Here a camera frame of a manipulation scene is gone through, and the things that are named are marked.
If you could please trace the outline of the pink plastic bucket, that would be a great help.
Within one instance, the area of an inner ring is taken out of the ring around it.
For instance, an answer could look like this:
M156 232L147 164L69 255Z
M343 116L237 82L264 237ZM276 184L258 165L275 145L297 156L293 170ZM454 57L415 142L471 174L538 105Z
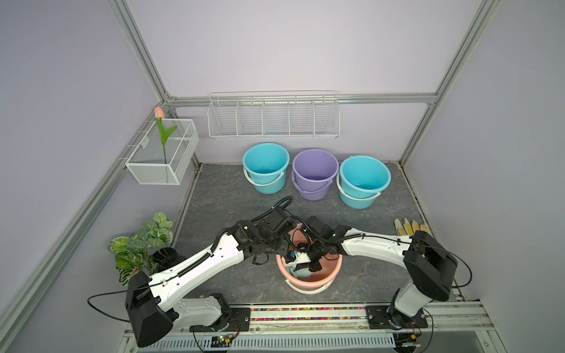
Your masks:
M302 223L298 223L297 227L290 232L291 248L289 251L306 252L309 250L312 240L305 235L302 225ZM343 263L342 255L338 256L338 260L333 260L333 258L336 258L336 255L327 254L320 260L322 270L319 271L318 281L303 282L291 276L289 269L286 269L282 264L282 257L278 255L276 262L281 274L285 277L285 283L294 291L307 295L319 294L325 291L337 277Z

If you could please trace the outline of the purple plastic bucket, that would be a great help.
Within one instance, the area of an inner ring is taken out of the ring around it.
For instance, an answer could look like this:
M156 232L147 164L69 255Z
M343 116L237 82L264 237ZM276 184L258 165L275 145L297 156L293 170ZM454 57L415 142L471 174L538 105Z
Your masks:
M291 181L302 198L319 201L328 195L338 169L333 154L323 149L306 149L293 159Z

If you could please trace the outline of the teal plastic bucket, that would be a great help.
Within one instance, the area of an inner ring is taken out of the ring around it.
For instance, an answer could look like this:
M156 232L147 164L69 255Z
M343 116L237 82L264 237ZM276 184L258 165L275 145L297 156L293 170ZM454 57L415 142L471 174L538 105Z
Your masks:
M248 149L243 158L244 176L261 194L276 194L286 183L290 154L283 146L264 143Z
M388 188L391 172L381 161L357 155L341 163L336 182L341 201L352 209L364 210Z

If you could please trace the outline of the light green microfiber cloth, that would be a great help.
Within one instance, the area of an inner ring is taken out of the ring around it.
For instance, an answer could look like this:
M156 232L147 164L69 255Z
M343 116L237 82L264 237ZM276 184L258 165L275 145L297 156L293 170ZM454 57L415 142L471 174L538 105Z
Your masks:
M302 267L301 265L291 266L289 273L293 278L303 282L316 282L319 276L319 272L312 272L309 266Z

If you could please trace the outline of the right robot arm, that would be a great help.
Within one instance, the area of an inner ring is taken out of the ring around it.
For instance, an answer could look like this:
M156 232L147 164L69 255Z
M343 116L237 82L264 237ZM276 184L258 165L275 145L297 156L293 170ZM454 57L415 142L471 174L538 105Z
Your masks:
M450 299L458 261L428 232L382 235L343 225L331 228L314 216L300 230L311 239L306 254L312 263L326 254L339 254L369 257L404 268L410 279L395 292L386 310L391 321L406 321L422 313L430 302Z

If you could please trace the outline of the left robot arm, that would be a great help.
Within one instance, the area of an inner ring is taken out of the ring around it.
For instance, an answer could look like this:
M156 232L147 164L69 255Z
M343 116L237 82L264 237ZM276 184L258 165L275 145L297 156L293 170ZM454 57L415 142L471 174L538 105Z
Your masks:
M125 308L138 347L148 347L182 326L225 328L231 309L223 296L187 299L186 295L250 257L286 254L296 226L285 209L275 207L263 217L222 229L209 247L169 269L151 276L134 275L127 286Z

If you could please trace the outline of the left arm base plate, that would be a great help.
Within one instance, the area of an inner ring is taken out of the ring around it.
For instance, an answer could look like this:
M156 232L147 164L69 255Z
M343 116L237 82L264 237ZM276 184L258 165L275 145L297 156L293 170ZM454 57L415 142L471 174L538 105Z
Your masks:
M229 313L223 313L218 320L210 326L195 325L189 328L190 332L248 332L251 324L251 310L249 307L232 308Z

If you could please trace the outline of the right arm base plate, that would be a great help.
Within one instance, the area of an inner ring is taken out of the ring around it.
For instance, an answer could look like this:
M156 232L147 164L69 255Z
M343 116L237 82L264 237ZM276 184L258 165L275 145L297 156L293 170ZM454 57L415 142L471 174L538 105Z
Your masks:
M412 317L406 316L396 309L392 310L387 305L367 305L365 310L370 329L401 330L428 328L428 321L422 309Z

